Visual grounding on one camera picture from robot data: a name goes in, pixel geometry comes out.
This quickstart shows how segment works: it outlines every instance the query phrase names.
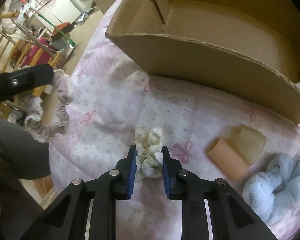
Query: gray pant leg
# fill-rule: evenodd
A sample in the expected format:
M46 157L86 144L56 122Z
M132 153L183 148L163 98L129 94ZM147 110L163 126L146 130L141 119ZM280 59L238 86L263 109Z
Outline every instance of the gray pant leg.
M0 178L39 179L50 174L49 145L23 127L0 119Z
M42 212L18 179L50 174L48 144L0 119L0 240L18 240Z

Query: lace scrunchie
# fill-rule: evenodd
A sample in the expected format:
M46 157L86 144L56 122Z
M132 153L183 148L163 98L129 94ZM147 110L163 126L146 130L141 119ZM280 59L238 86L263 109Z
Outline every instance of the lace scrunchie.
M29 109L29 115L25 118L25 130L39 142L47 142L53 139L55 133L65 134L69 126L69 115L66 105L72 102L74 86L70 77L61 69L54 70L52 84L57 92L59 102L56 105L51 124L42 123L43 109L40 97L23 95L20 101Z

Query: cardboard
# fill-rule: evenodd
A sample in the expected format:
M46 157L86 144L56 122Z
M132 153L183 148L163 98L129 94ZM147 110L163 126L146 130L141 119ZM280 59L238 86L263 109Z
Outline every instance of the cardboard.
M10 113L11 113L11 107L7 106L3 102L0 102L0 118L7 120Z
M123 0L106 36L149 74L300 123L300 13L290 0Z

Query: pink floral bedsheet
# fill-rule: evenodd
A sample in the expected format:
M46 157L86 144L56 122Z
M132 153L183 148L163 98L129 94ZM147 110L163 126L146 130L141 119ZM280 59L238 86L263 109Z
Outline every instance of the pink floral bedsheet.
M300 149L300 125L231 94L210 87L149 76L111 41L106 28L117 0L95 30L72 80L74 102L67 107L69 132L50 143L50 164L58 190L74 178L91 180L115 167L134 144L136 126L163 127L166 145L183 168L200 178L225 178L239 193L274 153L294 156ZM261 131L266 146L248 174L229 179L206 156L207 145L226 126L245 124ZM181 201L169 201L162 179L136 181L130 201L117 201L118 240L178 240ZM300 206L271 227L280 240L300 227Z

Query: scrunchie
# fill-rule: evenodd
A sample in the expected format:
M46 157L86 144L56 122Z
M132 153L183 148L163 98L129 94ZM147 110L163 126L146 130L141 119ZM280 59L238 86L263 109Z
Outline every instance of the scrunchie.
M163 165L163 132L162 128L154 127L150 133L136 128L137 172L136 179L159 178Z
M53 139L55 133L65 134L69 126L69 115L66 112L66 105L72 102L74 86L70 77L61 69L54 70L52 84L56 89L59 102L56 105L51 124L46 125L41 121L43 109L40 97L23 95L20 101L29 109L29 115L25 118L25 130L39 142L46 142Z
M280 222L300 202L300 159L278 154L248 179L242 196L267 226Z

